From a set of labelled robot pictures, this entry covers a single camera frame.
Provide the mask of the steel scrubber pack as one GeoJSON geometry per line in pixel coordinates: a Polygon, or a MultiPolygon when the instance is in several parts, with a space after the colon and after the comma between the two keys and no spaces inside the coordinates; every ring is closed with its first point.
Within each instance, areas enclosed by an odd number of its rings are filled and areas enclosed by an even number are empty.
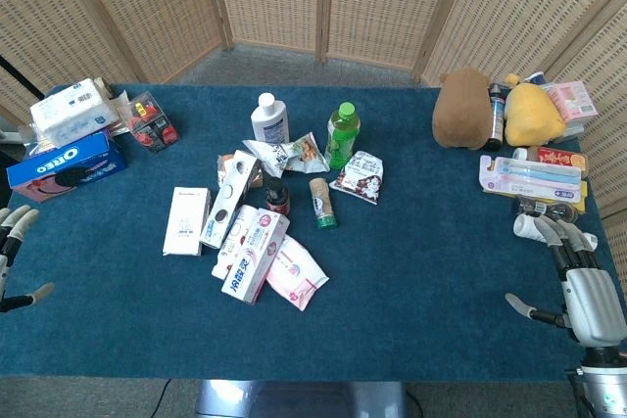
{"type": "Polygon", "coordinates": [[[517,214],[526,214],[532,217],[544,215],[553,221],[563,220],[575,223],[579,218],[579,211],[568,203],[545,203],[537,199],[516,196],[513,209],[517,214]]]}

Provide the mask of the long white Oreo box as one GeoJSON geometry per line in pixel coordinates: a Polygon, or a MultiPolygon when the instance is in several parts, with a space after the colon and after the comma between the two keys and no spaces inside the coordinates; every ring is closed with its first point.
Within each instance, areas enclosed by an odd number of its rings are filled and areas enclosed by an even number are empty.
{"type": "Polygon", "coordinates": [[[250,186],[261,170],[260,161],[251,154],[236,151],[229,161],[230,169],[213,202],[200,236],[200,242],[220,249],[250,186]]]}

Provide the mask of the white plastic bottle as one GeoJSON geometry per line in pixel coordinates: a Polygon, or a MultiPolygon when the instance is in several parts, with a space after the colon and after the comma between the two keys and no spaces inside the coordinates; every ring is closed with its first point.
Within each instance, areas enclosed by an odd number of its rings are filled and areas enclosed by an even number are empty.
{"type": "MultiPolygon", "coordinates": [[[[513,233],[520,238],[526,238],[536,242],[545,243],[546,240],[536,228],[534,220],[535,218],[531,215],[524,213],[519,214],[513,222],[513,233]]],[[[599,243],[598,237],[588,232],[584,232],[583,235],[588,240],[592,249],[595,250],[599,243]]]]}

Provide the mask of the white flat box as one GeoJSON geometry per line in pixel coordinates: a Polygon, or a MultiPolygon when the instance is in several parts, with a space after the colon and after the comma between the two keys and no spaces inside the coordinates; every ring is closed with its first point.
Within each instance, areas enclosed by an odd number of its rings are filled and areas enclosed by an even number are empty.
{"type": "Polygon", "coordinates": [[[200,236],[210,204],[208,188],[173,189],[163,255],[201,255],[200,236]]]}

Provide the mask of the pink wet wipes pack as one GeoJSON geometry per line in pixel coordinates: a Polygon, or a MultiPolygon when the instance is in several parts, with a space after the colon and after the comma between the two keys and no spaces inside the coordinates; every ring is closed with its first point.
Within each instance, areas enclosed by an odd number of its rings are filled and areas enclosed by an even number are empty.
{"type": "Polygon", "coordinates": [[[282,298],[304,311],[314,293],[329,278],[309,251],[286,235],[266,277],[271,288],[282,298]]]}

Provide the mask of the blue Oreo box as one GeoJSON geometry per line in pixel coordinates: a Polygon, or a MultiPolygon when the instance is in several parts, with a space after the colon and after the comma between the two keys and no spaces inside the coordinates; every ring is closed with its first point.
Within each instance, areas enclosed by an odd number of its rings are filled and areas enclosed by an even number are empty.
{"type": "Polygon", "coordinates": [[[124,169],[119,146],[108,131],[98,131],[10,166],[7,177],[13,191],[42,203],[124,169]]]}

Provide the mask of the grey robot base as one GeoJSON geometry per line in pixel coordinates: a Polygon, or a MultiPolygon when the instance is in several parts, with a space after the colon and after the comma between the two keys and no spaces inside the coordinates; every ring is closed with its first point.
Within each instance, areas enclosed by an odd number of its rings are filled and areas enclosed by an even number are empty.
{"type": "Polygon", "coordinates": [[[203,380],[195,418],[409,418],[401,382],[203,380]]]}

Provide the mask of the red orange box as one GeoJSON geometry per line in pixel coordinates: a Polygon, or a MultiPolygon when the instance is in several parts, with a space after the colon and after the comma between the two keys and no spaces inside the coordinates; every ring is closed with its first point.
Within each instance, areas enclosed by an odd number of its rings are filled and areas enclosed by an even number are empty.
{"type": "Polygon", "coordinates": [[[530,162],[577,167],[581,177],[588,176],[589,163],[584,154],[549,147],[533,146],[526,149],[525,159],[530,162]]]}

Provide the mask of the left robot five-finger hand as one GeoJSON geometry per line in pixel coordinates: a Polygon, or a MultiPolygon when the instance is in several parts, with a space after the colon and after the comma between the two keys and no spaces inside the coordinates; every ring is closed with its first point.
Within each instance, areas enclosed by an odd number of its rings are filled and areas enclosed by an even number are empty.
{"type": "Polygon", "coordinates": [[[6,296],[6,284],[25,234],[39,216],[38,209],[22,205],[15,210],[0,209],[0,313],[28,307],[41,302],[55,290],[53,282],[46,283],[32,293],[6,296]]]}

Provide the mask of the toothbrush blister pack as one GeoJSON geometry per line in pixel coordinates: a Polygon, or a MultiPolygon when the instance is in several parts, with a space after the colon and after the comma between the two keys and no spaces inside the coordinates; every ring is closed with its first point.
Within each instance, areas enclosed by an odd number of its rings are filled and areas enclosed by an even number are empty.
{"type": "Polygon", "coordinates": [[[581,169],[504,157],[480,157],[479,183],[483,190],[513,196],[576,204],[582,199],[581,169]]]}

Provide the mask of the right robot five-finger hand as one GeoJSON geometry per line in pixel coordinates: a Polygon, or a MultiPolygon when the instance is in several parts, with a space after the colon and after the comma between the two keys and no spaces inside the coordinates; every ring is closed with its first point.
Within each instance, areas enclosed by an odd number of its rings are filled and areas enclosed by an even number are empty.
{"type": "Polygon", "coordinates": [[[520,315],[568,329],[585,348],[613,348],[627,339],[627,320],[608,272],[600,268],[593,246],[574,224],[541,215],[533,224],[550,249],[565,302],[563,313],[551,313],[523,302],[512,293],[507,303],[520,315]]]}

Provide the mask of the clear box red items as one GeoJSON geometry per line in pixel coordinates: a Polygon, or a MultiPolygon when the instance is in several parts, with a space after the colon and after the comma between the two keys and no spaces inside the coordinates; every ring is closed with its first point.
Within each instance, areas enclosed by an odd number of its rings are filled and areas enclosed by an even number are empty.
{"type": "Polygon", "coordinates": [[[127,129],[148,151],[158,153],[178,141],[177,130],[150,92],[130,100],[122,111],[127,129]]]}

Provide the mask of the spice shaker green cap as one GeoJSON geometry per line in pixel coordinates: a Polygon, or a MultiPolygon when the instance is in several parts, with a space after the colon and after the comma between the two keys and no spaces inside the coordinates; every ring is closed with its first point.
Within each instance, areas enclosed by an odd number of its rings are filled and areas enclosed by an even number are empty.
{"type": "Polygon", "coordinates": [[[337,226],[337,220],[329,195],[329,186],[323,178],[314,178],[309,183],[312,194],[313,210],[319,229],[330,229],[337,226]]]}

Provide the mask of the white tissue pack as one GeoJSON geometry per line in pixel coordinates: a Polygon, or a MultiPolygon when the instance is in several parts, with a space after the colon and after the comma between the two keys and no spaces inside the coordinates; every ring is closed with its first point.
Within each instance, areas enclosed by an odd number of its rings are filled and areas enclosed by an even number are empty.
{"type": "Polygon", "coordinates": [[[32,121],[55,148],[62,148],[119,120],[106,90],[92,78],[48,96],[30,107],[32,121]]]}

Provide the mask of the pink cardboard box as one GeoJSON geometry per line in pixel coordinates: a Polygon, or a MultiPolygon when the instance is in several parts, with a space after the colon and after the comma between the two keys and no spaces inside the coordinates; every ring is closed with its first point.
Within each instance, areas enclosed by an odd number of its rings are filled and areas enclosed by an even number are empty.
{"type": "Polygon", "coordinates": [[[583,81],[548,83],[541,88],[566,124],[583,125],[599,115],[583,81]]]}

